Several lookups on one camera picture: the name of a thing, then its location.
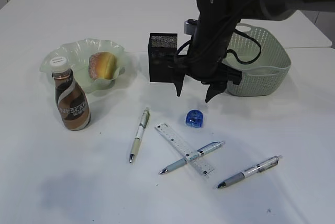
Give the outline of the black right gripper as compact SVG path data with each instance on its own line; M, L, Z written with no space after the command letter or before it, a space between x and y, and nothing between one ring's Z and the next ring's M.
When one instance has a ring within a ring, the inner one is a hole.
M200 51L201 49L196 49L191 43L184 43L177 48L169 67L172 70L171 80L177 97L181 95L184 77L187 75L209 85L205 97L205 103L208 103L226 90L227 82L239 84L242 72L223 63L227 54L231 52L227 43L216 43L204 53Z

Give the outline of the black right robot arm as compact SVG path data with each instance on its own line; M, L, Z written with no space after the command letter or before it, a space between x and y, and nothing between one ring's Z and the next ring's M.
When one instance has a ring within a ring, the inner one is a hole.
M184 32L191 36L183 44L187 54L176 51L169 63L177 94L189 76L208 86L206 101L226 90L227 83L239 84L242 72L223 64L236 25L242 19L282 21L296 10L333 12L334 0L196 0L197 20L187 20Z

